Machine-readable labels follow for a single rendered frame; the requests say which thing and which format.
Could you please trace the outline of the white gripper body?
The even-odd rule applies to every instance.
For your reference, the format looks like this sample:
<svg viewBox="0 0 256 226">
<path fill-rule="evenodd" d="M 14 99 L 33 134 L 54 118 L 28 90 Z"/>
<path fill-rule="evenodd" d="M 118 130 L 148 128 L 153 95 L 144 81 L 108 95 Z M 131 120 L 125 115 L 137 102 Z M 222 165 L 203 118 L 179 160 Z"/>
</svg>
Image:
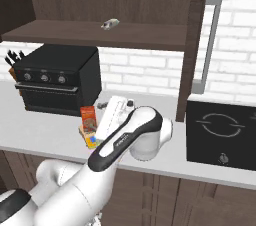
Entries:
<svg viewBox="0 0 256 226">
<path fill-rule="evenodd" d="M 119 127 L 119 116 L 125 110 L 127 102 L 125 97 L 111 97 L 96 131 L 97 140 L 104 141 Z"/>
</svg>

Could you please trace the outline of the orange boxed food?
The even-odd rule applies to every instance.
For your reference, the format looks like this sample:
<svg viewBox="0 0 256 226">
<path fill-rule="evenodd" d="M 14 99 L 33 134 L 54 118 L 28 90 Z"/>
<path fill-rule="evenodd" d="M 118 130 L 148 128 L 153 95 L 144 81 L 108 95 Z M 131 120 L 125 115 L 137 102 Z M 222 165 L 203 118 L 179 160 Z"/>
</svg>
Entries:
<svg viewBox="0 0 256 226">
<path fill-rule="evenodd" d="M 96 139 L 96 131 L 98 128 L 95 108 L 93 106 L 83 106 L 80 108 L 82 124 L 79 126 L 79 133 L 83 137 L 86 146 L 89 149 L 95 149 L 99 146 Z"/>
</svg>

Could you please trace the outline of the dark brown cabinet door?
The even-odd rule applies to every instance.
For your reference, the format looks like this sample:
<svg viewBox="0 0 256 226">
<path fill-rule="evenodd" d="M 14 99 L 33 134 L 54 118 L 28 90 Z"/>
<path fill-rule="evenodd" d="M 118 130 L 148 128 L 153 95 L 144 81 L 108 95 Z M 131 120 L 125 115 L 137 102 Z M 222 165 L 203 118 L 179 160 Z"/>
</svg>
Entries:
<svg viewBox="0 0 256 226">
<path fill-rule="evenodd" d="M 36 19 L 32 0 L 0 0 L 1 36 Z"/>
</svg>

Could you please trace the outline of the black toaster oven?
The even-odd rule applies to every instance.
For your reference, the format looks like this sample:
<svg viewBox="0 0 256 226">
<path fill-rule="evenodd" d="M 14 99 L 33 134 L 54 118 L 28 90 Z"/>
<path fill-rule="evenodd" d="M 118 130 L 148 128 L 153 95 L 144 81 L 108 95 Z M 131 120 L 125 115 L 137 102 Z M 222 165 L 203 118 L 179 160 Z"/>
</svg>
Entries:
<svg viewBox="0 0 256 226">
<path fill-rule="evenodd" d="M 102 90 L 96 46 L 44 44 L 16 62 L 14 72 L 28 111 L 80 117 Z"/>
</svg>

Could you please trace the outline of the small grey white packet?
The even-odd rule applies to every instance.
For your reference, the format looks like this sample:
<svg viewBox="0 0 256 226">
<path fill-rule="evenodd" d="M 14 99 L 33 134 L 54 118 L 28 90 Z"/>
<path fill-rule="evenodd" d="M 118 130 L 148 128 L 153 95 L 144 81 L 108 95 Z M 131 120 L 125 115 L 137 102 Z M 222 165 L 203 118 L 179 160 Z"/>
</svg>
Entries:
<svg viewBox="0 0 256 226">
<path fill-rule="evenodd" d="M 105 22 L 101 25 L 101 28 L 102 28 L 103 30 L 110 30 L 110 29 L 116 27 L 118 24 L 119 24 L 119 20 L 116 19 L 116 18 L 112 18 L 112 19 L 109 19 L 109 20 L 105 21 Z"/>
</svg>

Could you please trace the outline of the wooden knife block with knives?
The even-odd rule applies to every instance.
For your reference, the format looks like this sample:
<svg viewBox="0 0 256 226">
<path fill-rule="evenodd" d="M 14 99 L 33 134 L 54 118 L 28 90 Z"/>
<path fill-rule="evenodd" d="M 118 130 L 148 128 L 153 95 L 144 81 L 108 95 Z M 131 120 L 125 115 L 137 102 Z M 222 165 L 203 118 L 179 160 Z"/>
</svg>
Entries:
<svg viewBox="0 0 256 226">
<path fill-rule="evenodd" d="M 16 54 L 15 52 L 12 52 L 11 50 L 9 50 L 7 52 L 7 55 L 5 56 L 5 61 L 11 66 L 11 68 L 9 69 L 9 73 L 11 74 L 12 78 L 14 80 L 16 80 L 16 75 L 14 72 L 14 64 L 20 60 L 22 60 L 25 57 L 25 54 L 20 51 L 18 54 Z"/>
</svg>

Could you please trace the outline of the black hob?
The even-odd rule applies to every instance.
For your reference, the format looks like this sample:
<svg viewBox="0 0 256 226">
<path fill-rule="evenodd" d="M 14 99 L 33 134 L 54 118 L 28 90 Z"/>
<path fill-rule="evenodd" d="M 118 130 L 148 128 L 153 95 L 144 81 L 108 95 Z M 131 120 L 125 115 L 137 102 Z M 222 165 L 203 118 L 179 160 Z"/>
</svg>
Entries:
<svg viewBox="0 0 256 226">
<path fill-rule="evenodd" d="M 256 171 L 256 104 L 189 100 L 186 158 L 190 162 Z"/>
</svg>

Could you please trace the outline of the brown base cupboard run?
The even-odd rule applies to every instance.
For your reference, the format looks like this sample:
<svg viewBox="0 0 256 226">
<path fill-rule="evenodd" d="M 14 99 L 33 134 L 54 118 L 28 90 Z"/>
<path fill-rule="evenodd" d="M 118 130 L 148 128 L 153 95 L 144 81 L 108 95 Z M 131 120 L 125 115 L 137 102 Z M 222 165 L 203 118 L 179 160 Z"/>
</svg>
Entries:
<svg viewBox="0 0 256 226">
<path fill-rule="evenodd" d="M 181 176 L 119 169 L 102 226 L 256 226 L 256 172 L 179 168 Z"/>
</svg>

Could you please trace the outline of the brown wall cabinet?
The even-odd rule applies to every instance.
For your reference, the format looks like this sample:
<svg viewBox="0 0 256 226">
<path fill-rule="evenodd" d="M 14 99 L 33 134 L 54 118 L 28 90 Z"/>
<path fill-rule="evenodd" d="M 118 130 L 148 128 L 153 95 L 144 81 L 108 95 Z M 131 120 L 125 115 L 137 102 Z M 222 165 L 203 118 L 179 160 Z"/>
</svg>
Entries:
<svg viewBox="0 0 256 226">
<path fill-rule="evenodd" d="M 5 41 L 183 51 L 191 0 L 32 0 L 36 19 Z M 112 18 L 119 24 L 103 30 Z"/>
</svg>

